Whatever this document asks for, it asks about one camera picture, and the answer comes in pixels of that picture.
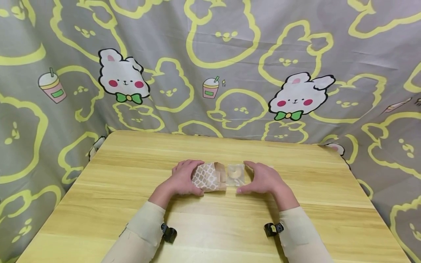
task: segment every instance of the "gray curtain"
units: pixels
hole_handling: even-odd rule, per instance
[[[421,262],[421,2],[3,0],[0,262],[114,130],[328,145]]]

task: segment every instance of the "drink cup illustration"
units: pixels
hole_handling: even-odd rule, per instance
[[[204,98],[215,98],[219,88],[219,76],[216,78],[209,78],[203,83],[203,97]]]
[[[38,79],[38,86],[55,103],[59,103],[67,96],[60,83],[59,77],[53,72],[53,68],[50,68],[50,72],[40,76]]]

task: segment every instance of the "pink cheek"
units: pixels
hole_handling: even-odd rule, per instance
[[[136,88],[143,88],[144,84],[143,84],[143,82],[142,82],[142,81],[136,81],[136,82],[134,83],[134,86],[135,86]]]
[[[108,82],[108,84],[109,84],[111,87],[117,87],[117,86],[118,86],[118,83],[117,83],[117,81],[115,81],[115,80],[110,80],[110,81]]]
[[[287,102],[286,101],[280,101],[280,102],[278,102],[278,106],[279,107],[282,107],[282,106],[285,106],[285,104],[286,104]]]
[[[304,106],[309,106],[312,103],[313,103],[313,100],[306,100],[304,101]]]

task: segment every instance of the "left hand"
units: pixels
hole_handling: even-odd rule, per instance
[[[192,183],[192,173],[198,165],[204,164],[200,160],[181,161],[172,169],[172,175],[163,183],[172,194],[203,195],[203,190]]]

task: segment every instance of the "hand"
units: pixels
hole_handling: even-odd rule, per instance
[[[192,183],[193,170],[198,165],[205,162],[199,160],[186,160],[179,162],[172,170],[172,175],[163,184],[165,184],[173,194],[194,194],[197,196],[203,195],[203,190],[197,188]]]
[[[237,193],[249,194],[256,192],[274,194],[282,188],[289,188],[275,169],[259,162],[244,161],[244,164],[253,169],[254,179],[248,185],[237,188]]]
[[[168,203],[175,194],[195,194],[203,195],[203,190],[195,187],[192,183],[192,173],[203,161],[186,160],[179,162],[172,170],[172,175],[162,184],[160,184],[151,197],[149,202],[167,209]]]
[[[297,199],[291,188],[282,180],[279,173],[262,163],[244,161],[244,164],[253,169],[253,181],[245,186],[237,188],[238,194],[271,193],[275,199],[279,211],[299,207]]]

